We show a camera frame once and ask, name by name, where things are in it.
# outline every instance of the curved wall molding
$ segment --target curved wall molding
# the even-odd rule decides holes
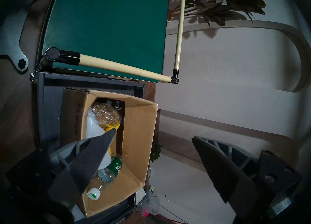
[[[215,22],[211,22],[211,29],[216,28],[264,28],[264,29],[273,29],[281,31],[285,34],[295,45],[298,50],[300,61],[301,61],[301,76],[298,84],[294,88],[292,92],[299,92],[304,89],[307,89],[311,83],[311,47],[306,40],[306,38],[302,35],[302,33],[294,28],[293,26],[270,22],[270,21],[253,21],[250,20],[233,20],[226,21],[226,26],[222,27],[216,24]],[[192,32],[198,30],[209,29],[209,25],[207,23],[200,24],[192,24],[185,25],[183,27],[183,32]],[[178,28],[171,28],[166,30],[166,35],[177,34]]]

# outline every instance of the clear plastic bottle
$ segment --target clear plastic bottle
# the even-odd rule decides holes
[[[89,184],[90,190],[87,192],[91,200],[98,200],[102,191],[106,190],[120,172],[122,167],[122,159],[119,155],[114,154],[109,166],[98,170],[95,177]]]
[[[92,112],[95,114],[98,123],[108,127],[116,127],[122,120],[117,110],[110,104],[95,104],[92,106]]]

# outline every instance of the wooden floor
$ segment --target wooden floor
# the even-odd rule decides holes
[[[24,25],[20,48],[29,60],[28,71],[20,74],[9,60],[0,60],[0,174],[5,188],[8,186],[5,172],[35,150],[29,74],[34,69],[48,4],[49,0],[37,1]]]

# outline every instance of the green panel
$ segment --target green panel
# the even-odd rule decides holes
[[[162,73],[168,0],[56,0],[47,26],[48,47]],[[54,67],[157,82],[87,66]]]

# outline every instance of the plastic bag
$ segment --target plastic bag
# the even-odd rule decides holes
[[[159,214],[160,199],[154,193],[147,191],[144,198],[137,205],[137,210],[140,211],[142,217]]]

